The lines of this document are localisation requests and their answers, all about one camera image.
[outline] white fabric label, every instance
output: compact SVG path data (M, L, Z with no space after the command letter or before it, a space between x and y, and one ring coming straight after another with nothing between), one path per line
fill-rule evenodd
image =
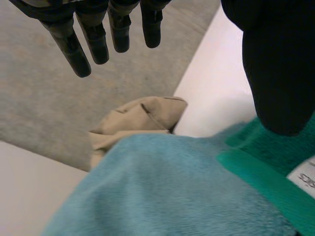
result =
M315 156L302 162L287 178L315 199Z

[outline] white surface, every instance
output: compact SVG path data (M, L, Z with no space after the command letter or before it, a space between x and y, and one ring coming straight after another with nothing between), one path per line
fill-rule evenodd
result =
M37 236L87 174L0 142L0 235Z
M242 32L220 7L175 92L189 104L175 134L212 136L255 116L241 47Z

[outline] blue plush fabric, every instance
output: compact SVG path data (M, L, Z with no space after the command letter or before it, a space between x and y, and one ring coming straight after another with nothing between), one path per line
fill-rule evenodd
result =
M78 185L44 236L293 236L295 229L216 156L211 138L135 135Z

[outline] tan cloth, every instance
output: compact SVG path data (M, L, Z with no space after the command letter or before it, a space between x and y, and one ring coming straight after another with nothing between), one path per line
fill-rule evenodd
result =
M93 147L91 168L122 138L141 133L168 134L186 106L178 97L144 97L112 110L89 132Z

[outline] green velcro strap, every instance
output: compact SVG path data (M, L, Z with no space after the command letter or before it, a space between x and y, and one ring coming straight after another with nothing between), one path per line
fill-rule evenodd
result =
M244 151L226 151L217 159L274 204L303 236L315 236L315 199L309 194Z

